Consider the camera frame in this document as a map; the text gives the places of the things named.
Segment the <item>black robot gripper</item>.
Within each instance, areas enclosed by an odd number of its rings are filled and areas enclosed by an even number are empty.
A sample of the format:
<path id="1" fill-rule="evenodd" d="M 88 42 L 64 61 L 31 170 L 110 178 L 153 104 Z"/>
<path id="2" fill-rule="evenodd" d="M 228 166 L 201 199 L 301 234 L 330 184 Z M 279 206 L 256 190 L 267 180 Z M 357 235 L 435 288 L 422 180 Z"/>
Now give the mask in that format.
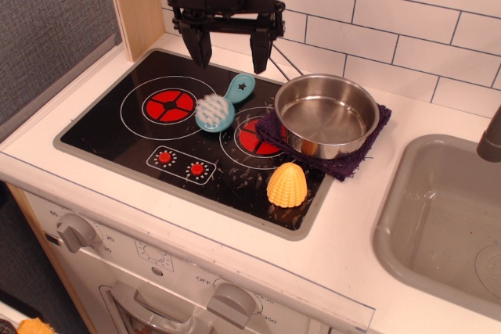
<path id="1" fill-rule="evenodd" d="M 250 48 L 256 74 L 267 69 L 272 45 L 269 38 L 282 37 L 285 31 L 285 4 L 279 0 L 168 0 L 168 5 L 174 11 L 176 29 L 186 25 L 196 30 L 183 31 L 182 39 L 193 62 L 202 68 L 212 56 L 211 36 L 206 31 L 252 33 Z"/>

